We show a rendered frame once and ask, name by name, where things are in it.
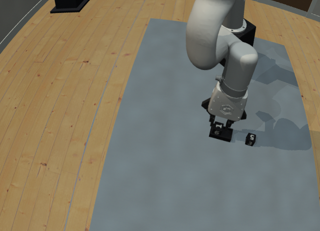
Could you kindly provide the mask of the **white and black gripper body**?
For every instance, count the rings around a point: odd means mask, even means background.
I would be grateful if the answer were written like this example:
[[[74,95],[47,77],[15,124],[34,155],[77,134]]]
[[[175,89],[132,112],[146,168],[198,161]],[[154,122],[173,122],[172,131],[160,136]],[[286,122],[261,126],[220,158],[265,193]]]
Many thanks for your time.
[[[218,81],[213,89],[209,101],[208,112],[221,118],[232,121],[239,121],[245,110],[247,99],[248,90],[243,97],[230,97],[223,92]]]

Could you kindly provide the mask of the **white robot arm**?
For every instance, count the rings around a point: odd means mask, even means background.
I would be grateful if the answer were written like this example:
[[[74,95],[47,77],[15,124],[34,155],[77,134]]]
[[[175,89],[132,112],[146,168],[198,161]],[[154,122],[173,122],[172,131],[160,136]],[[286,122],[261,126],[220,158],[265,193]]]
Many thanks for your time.
[[[186,52],[191,63],[210,70],[226,60],[222,75],[216,75],[222,91],[243,97],[256,65],[257,51],[234,34],[247,28],[245,0],[195,0],[186,25]]]

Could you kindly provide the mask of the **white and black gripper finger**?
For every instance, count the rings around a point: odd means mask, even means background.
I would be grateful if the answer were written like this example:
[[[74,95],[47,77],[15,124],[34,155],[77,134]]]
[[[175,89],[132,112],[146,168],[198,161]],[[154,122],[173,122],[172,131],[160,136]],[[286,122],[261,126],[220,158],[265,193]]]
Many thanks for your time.
[[[245,120],[247,118],[247,114],[246,114],[246,112],[245,112],[245,110],[243,111],[243,114],[242,114],[242,117],[241,117],[241,120]],[[231,127],[231,125],[234,123],[234,122],[236,122],[236,121],[232,121],[232,120],[227,120],[227,122],[226,122],[226,126],[225,126],[225,130],[227,131],[228,130],[228,128],[230,128]]]
[[[201,106],[202,106],[207,112],[208,112],[208,107],[209,107],[210,99],[211,99],[211,97],[208,98],[208,99],[206,99],[206,100],[204,100],[204,101],[202,102],[202,104],[201,104]],[[209,112],[208,112],[208,113],[209,113]],[[210,113],[209,113],[209,114],[210,114]],[[212,127],[213,124],[214,124],[215,117],[216,117],[215,115],[210,114],[209,122],[211,122],[211,123],[210,123],[210,126],[211,126],[211,127]]]

